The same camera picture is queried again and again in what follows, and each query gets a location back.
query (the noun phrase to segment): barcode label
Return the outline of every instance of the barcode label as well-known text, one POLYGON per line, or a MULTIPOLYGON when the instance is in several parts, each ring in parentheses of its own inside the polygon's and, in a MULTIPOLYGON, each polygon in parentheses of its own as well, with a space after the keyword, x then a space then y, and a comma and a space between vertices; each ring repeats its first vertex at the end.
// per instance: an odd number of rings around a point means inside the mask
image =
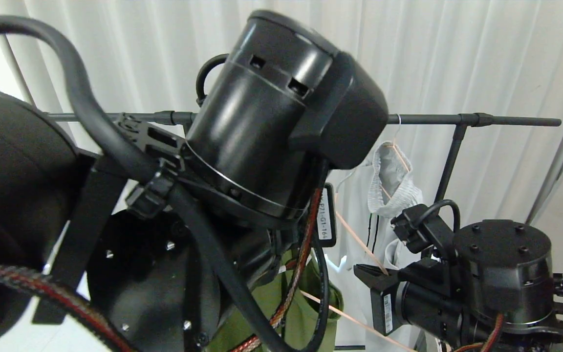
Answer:
POLYGON ((324 188, 321 195, 321 202, 319 204, 319 239, 329 240, 333 238, 331 234, 331 218, 329 216, 329 189, 324 188))
POLYGON ((392 304, 390 303, 390 295, 384 296, 384 318, 386 321, 386 334, 392 331, 392 304))

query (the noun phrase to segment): white backdrop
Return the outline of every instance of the white backdrop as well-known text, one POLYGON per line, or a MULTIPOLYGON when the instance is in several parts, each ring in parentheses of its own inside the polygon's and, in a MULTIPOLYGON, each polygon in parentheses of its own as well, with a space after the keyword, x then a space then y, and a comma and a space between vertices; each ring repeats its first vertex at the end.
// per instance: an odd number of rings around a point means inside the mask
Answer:
MULTIPOLYGON (((308 24, 353 54, 384 90, 391 113, 563 120, 563 1, 0 0, 0 14, 38 18, 67 35, 102 107, 129 112, 197 111, 200 65, 228 52, 248 14, 263 7, 308 24)), ((0 89, 32 99, 45 111, 71 111, 49 48, 18 36, 0 40, 0 47, 0 64, 7 63, 5 74, 16 83, 0 89)), ((380 140, 396 129, 386 128, 380 140)), ((79 145, 96 148, 78 124, 72 123, 71 131, 79 145)), ((452 131, 404 126, 398 133, 427 201, 438 186, 452 131)), ((525 220, 562 137, 563 126, 469 129, 446 195, 460 205, 462 223, 525 220)), ((353 182, 339 209, 350 223, 360 221, 354 219, 358 207, 366 208, 349 193, 353 182)), ((340 343, 361 342, 355 341, 357 330, 345 324, 340 343)), ((60 350, 60 343, 54 338, 46 350, 60 350)), ((6 350, 26 348, 11 343, 6 350)))

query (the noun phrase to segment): green fabric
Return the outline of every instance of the green fabric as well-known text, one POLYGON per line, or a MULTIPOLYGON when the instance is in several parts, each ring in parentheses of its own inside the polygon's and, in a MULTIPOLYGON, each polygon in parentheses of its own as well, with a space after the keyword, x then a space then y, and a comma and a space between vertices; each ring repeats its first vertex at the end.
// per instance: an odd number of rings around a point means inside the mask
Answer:
MULTIPOLYGON (((291 258, 290 252, 284 254, 282 263, 285 263, 291 258)), ((303 272, 299 280, 299 289, 308 292, 309 294, 320 298, 320 278, 315 261, 310 261, 306 270, 303 272)), ((275 313, 275 309, 282 301, 284 288, 290 285, 292 270, 284 274, 277 275, 275 279, 267 285, 257 287, 253 290, 253 298, 264 312, 264 315, 269 317, 275 313)), ((342 293, 331 283, 329 284, 330 292, 330 305, 343 310, 344 302, 342 300, 342 293)), ((286 315, 286 324, 283 328, 277 331, 283 334, 284 341, 294 348, 301 349, 305 347, 310 341, 312 334, 314 334, 314 327, 316 326, 317 317, 319 315, 319 305, 313 301, 307 301, 306 297, 298 292, 288 309, 286 315)), ((333 351, 335 346, 336 325, 340 316, 330 312, 329 319, 327 319, 327 327, 325 330, 325 337, 323 343, 319 348, 319 352, 333 351)), ((219 329, 212 342, 206 348, 208 352, 225 352, 234 348, 237 344, 241 343, 244 339, 252 334, 252 330, 248 323, 244 320, 242 314, 235 310, 230 318, 227 319, 225 324, 219 329)), ((256 349, 258 352, 266 352, 267 350, 260 346, 256 349)))

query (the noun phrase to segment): black cylindrical motor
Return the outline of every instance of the black cylindrical motor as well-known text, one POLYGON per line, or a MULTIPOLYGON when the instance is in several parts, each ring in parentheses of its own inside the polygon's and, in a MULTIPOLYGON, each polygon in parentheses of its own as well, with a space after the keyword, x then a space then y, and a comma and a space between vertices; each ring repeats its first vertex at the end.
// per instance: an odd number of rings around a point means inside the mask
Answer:
POLYGON ((464 297, 473 315, 492 321, 505 314, 511 328, 553 313, 551 242, 540 230, 511 220, 485 220, 454 238, 464 297))
POLYGON ((188 132, 186 161, 251 209, 276 218, 301 214, 318 162, 291 151, 288 136, 337 52, 289 18, 254 12, 188 132))

